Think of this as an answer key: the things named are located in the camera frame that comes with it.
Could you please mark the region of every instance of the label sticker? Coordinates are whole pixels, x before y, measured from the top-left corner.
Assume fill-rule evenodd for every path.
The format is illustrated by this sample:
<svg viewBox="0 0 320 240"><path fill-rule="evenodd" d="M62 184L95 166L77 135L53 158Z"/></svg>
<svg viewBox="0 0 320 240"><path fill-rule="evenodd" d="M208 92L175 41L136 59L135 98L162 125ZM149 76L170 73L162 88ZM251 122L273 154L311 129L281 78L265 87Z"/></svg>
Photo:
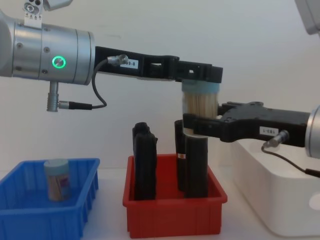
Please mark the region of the label sticker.
<svg viewBox="0 0 320 240"><path fill-rule="evenodd" d="M129 59L127 64L122 64L120 67L128 68L128 69L138 69L139 68L139 61L134 59Z"/></svg>
<svg viewBox="0 0 320 240"><path fill-rule="evenodd" d="M278 128L261 126L260 127L260 134L274 137L274 136L277 136L279 134L279 129Z"/></svg>
<svg viewBox="0 0 320 240"><path fill-rule="evenodd" d="M186 159L186 155L183 153L177 153L178 159Z"/></svg>

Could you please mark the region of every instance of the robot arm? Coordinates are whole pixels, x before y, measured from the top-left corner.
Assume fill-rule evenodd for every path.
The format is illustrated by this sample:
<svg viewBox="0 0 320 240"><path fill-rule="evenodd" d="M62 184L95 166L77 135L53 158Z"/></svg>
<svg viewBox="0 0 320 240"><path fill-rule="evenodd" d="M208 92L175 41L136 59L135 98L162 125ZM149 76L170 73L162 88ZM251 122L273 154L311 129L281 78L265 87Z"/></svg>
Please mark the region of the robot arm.
<svg viewBox="0 0 320 240"><path fill-rule="evenodd" d="M218 109L220 119L192 114L183 115L183 124L196 135L219 138L231 143L240 139L274 140L285 131L286 136L268 147L286 144L306 149L309 157L320 159L320 107L312 113L271 109L262 102L228 102Z"/></svg>
<svg viewBox="0 0 320 240"><path fill-rule="evenodd" d="M44 0L43 7L46 11L53 11L69 6L73 0Z"/></svg>
<svg viewBox="0 0 320 240"><path fill-rule="evenodd" d="M295 0L304 27L308 34L318 34L320 31L320 1Z"/></svg>
<svg viewBox="0 0 320 240"><path fill-rule="evenodd" d="M51 11L70 3L71 0L26 0L24 21L8 17L0 10L0 76L49 81L47 111L57 112L58 107L97 108L59 101L58 84L89 85L98 71L139 79L221 83L223 69L211 64L180 61L177 56L152 56L99 47L91 32L42 24L43 7ZM106 106L94 81L92 87Z"/></svg>

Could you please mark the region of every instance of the product label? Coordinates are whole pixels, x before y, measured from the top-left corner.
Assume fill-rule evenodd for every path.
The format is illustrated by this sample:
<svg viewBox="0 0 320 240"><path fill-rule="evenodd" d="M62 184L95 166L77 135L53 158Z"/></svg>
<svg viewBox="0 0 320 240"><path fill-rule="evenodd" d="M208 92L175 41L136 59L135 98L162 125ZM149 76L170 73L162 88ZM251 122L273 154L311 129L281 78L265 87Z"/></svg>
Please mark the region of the product label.
<svg viewBox="0 0 320 240"><path fill-rule="evenodd" d="M138 69L139 68L139 61L134 59L129 59L127 64L122 64L120 67L128 68L128 69Z"/></svg>
<svg viewBox="0 0 320 240"><path fill-rule="evenodd" d="M67 199L70 195L70 182L68 176L58 177L59 188L62 199Z"/></svg>
<svg viewBox="0 0 320 240"><path fill-rule="evenodd" d="M178 159L186 159L186 155L183 153L177 153Z"/></svg>
<svg viewBox="0 0 320 240"><path fill-rule="evenodd" d="M266 136L277 136L279 134L278 128L272 128L272 127L266 127L261 126L260 127L260 135L266 135Z"/></svg>

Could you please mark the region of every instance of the red plastic bin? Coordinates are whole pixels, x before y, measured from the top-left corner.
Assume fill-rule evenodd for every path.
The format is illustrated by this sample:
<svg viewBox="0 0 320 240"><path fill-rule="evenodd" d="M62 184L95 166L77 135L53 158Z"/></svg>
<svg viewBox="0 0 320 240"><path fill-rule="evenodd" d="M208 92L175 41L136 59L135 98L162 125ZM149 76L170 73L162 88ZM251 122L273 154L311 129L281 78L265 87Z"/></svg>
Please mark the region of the red plastic bin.
<svg viewBox="0 0 320 240"><path fill-rule="evenodd" d="M227 195L208 168L207 198L184 198L178 190L176 155L158 155L156 200L135 201L135 165L130 156L126 170L123 206L130 237L157 238L214 235L221 231L222 204Z"/></svg>

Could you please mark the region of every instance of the black cylindrical object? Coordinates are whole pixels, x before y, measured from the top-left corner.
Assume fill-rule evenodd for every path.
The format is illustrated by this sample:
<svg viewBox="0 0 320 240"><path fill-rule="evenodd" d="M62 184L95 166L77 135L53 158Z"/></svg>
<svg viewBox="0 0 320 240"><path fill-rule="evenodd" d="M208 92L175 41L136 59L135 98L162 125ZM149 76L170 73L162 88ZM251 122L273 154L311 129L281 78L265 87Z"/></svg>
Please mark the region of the black cylindrical object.
<svg viewBox="0 0 320 240"><path fill-rule="evenodd" d="M174 122L175 152L176 152L176 176L178 189L185 191L186 185L186 135L184 134L183 121Z"/></svg>
<svg viewBox="0 0 320 240"><path fill-rule="evenodd" d="M156 198L157 139L150 132L134 138L134 199Z"/></svg>
<svg viewBox="0 0 320 240"><path fill-rule="evenodd" d="M133 153L135 152L135 137L138 133L150 133L150 127L148 127L146 122L138 122L132 129Z"/></svg>
<svg viewBox="0 0 320 240"><path fill-rule="evenodd" d="M208 139L185 137L186 198L208 197Z"/></svg>

